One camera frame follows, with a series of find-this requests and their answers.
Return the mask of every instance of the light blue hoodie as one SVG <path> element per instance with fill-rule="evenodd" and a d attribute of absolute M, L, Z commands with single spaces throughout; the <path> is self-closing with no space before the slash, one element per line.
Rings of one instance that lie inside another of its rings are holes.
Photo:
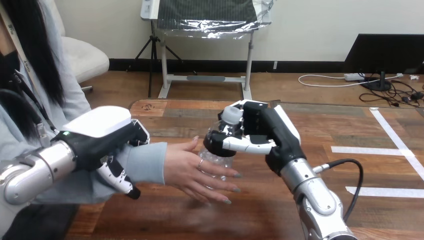
<path fill-rule="evenodd" d="M 33 79 L 33 82 L 39 92 L 35 92 L 33 83 L 29 80 L 22 61 L 20 63 L 19 74 L 25 81 L 26 85 L 34 93 L 37 100 L 44 105 L 45 110 L 54 126 L 60 130 L 63 125 L 91 109 L 69 67 L 68 60 L 64 55 L 61 37 L 58 28 L 53 21 L 52 13 L 43 1 L 40 1 L 40 4 L 44 11 L 48 40 L 53 51 L 53 56 L 55 58 L 56 66 L 60 74 L 60 80 L 64 89 L 65 104 L 60 107 L 59 105 L 49 101 L 46 92 L 37 78 Z M 26 97 L 40 117 L 43 118 L 35 104 L 28 96 Z M 51 131 L 49 127 L 46 127 L 46 130 L 51 138 L 55 136 L 55 133 Z M 0 136 L 0 161 L 12 160 L 20 154 L 40 147 L 40 143 L 38 141 L 28 141 L 24 138 L 21 131 L 1 105 Z M 164 160 L 166 148 L 167 144 L 164 142 L 138 147 L 125 145 L 117 155 L 117 159 L 125 168 L 128 176 L 134 182 L 164 184 Z M 79 171 L 70 174 L 62 181 L 56 183 L 51 189 L 41 193 L 37 196 L 33 203 L 93 204 L 104 202 L 115 193 L 116 190 L 105 183 L 96 172 Z"/>

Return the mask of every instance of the tripod stand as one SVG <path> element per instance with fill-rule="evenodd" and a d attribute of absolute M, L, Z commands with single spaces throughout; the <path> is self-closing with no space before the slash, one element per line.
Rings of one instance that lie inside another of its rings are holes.
<path fill-rule="evenodd" d="M 154 63 L 158 62 L 158 53 L 157 53 L 157 49 L 156 49 L 156 42 L 161 42 L 161 40 L 159 39 L 159 37 L 157 37 L 155 35 L 155 28 L 153 26 L 153 20 L 150 20 L 150 28 L 151 28 L 151 35 L 149 40 L 146 42 L 146 44 L 143 46 L 143 48 L 141 49 L 141 51 L 138 53 L 138 55 L 135 57 L 134 62 L 128 66 L 128 68 L 126 69 L 126 71 L 131 71 L 131 68 L 137 63 L 137 60 L 139 59 L 140 55 L 144 52 L 144 50 L 147 48 L 147 46 L 150 44 L 151 42 L 151 54 L 150 54 L 150 66 L 149 66 L 149 70 L 150 70 L 150 74 L 148 77 L 148 97 L 150 98 L 152 96 L 152 73 L 153 73 L 153 67 L 154 67 Z M 178 59 L 181 63 L 183 63 L 183 60 L 174 52 L 172 51 L 168 46 L 165 45 L 165 48 L 176 57 L 176 59 Z"/>

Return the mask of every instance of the power strip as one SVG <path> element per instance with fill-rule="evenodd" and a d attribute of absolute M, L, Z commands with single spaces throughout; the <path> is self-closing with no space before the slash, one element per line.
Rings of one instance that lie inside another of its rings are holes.
<path fill-rule="evenodd" d="M 364 77 L 359 75 L 359 73 L 349 73 L 344 75 L 344 80 L 346 81 L 359 81 L 364 80 Z"/>

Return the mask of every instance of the ring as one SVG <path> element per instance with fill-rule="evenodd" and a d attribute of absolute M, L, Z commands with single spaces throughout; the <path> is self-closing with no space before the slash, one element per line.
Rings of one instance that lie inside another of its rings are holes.
<path fill-rule="evenodd" d="M 202 163 L 203 163 L 203 159 L 202 159 L 202 160 L 200 160 L 199 165 L 197 165 L 197 170 L 201 171 L 201 170 L 200 170 L 200 167 L 201 167 Z"/>

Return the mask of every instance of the floor tape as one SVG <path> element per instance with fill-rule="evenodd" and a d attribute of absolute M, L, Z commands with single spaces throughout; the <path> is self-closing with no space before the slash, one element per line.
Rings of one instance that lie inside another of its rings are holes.
<path fill-rule="evenodd" d="M 357 188 L 347 186 L 346 190 L 355 194 Z M 424 199 L 424 189 L 361 187 L 359 196 Z"/>
<path fill-rule="evenodd" d="M 371 107 L 369 109 L 371 113 L 374 115 L 375 119 L 377 119 L 378 123 L 380 123 L 381 127 L 396 145 L 396 147 L 404 153 L 405 158 L 412 165 L 413 169 L 418 173 L 418 175 L 424 180 L 424 166 L 421 165 L 420 161 L 415 157 L 415 155 L 409 154 L 411 151 L 402 141 L 402 139 L 396 134 L 393 128 L 389 125 L 389 123 L 385 120 L 382 114 L 379 112 L 378 108 Z"/>
<path fill-rule="evenodd" d="M 336 154 L 373 154 L 390 156 L 414 156 L 411 151 L 401 151 L 390 148 L 371 148 L 371 147 L 350 147 L 350 146 L 331 146 L 331 151 Z"/>

